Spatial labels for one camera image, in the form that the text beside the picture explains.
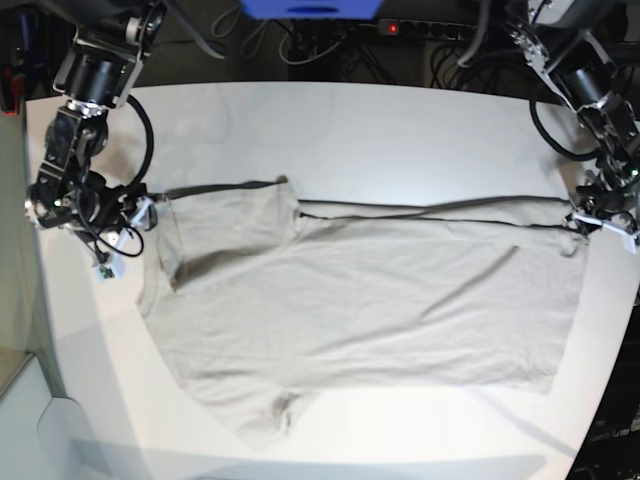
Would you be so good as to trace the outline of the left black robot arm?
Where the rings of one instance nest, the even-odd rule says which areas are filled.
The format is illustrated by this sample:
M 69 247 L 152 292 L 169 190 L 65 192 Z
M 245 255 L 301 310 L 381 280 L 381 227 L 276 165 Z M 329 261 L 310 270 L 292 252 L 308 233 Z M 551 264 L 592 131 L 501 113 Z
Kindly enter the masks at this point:
M 625 249 L 639 250 L 639 129 L 618 85 L 618 67 L 597 30 L 611 1 L 510 1 L 505 27 L 526 64 L 597 143 L 575 154 L 549 145 L 596 169 L 575 191 L 571 222 L 585 234 L 618 234 Z

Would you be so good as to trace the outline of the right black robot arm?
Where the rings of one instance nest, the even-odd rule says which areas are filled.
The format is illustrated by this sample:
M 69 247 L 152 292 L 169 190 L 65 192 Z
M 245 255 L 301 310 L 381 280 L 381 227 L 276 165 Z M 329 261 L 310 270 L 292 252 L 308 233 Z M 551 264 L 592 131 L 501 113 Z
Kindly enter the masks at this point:
M 47 127 L 45 154 L 27 188 L 24 210 L 37 228 L 66 229 L 93 259 L 102 280 L 125 271 L 130 240 L 141 241 L 157 215 L 143 179 L 155 138 L 151 121 L 130 90 L 137 80 L 166 13 L 160 1 L 108 1 L 78 25 L 70 50 L 54 79 L 65 103 Z M 108 140 L 110 111 L 130 105 L 141 120 L 145 151 L 134 177 L 110 187 L 92 168 Z

